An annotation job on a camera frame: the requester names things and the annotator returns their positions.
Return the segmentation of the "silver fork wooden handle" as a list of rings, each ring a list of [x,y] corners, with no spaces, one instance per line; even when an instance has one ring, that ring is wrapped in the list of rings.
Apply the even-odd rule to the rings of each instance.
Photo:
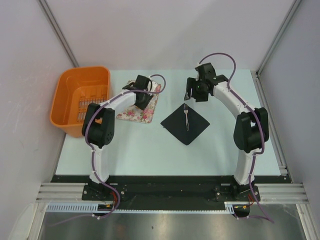
[[[183,112],[185,115],[185,127],[186,127],[186,131],[188,132],[190,130],[189,119],[188,119],[189,109],[186,103],[183,104]]]

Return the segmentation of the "black paper napkin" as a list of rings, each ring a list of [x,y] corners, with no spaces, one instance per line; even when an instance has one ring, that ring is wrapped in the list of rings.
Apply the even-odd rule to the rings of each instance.
[[[188,146],[210,125],[203,116],[189,106],[188,122],[189,131],[186,130],[184,104],[182,104],[160,124],[177,140]]]

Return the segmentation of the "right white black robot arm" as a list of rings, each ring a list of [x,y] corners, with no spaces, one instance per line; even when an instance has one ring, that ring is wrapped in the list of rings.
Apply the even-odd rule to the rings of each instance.
[[[206,102],[209,96],[218,99],[235,117],[233,140],[238,148],[238,160],[229,194],[237,201],[254,196],[254,170],[257,155],[264,153],[269,140],[268,112],[254,108],[240,97],[225,75],[217,75],[211,63],[198,65],[197,77],[189,77],[184,99]]]

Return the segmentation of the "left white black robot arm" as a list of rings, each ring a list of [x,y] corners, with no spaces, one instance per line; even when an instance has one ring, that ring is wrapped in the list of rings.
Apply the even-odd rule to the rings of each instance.
[[[87,185],[98,199],[107,199],[113,191],[105,184],[110,174],[102,167],[102,153],[114,138],[116,116],[129,106],[145,110],[156,88],[149,77],[138,75],[116,96],[102,103],[88,105],[82,125],[82,135],[91,150],[91,174]]]

